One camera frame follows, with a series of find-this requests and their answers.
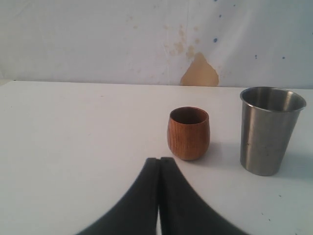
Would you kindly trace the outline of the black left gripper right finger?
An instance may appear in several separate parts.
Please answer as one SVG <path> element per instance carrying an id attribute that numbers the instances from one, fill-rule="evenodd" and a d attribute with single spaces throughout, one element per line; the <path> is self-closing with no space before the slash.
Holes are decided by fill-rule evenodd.
<path id="1" fill-rule="evenodd" d="M 175 160 L 160 159 L 159 210 L 163 235 L 243 235 L 208 206 L 187 182 Z"/>

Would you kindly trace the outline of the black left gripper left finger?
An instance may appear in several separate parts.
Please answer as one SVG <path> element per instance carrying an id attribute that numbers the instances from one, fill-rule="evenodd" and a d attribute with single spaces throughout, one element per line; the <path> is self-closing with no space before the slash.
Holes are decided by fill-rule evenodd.
<path id="1" fill-rule="evenodd" d="M 80 235 L 155 235 L 160 160 L 147 158 L 124 196 Z"/>

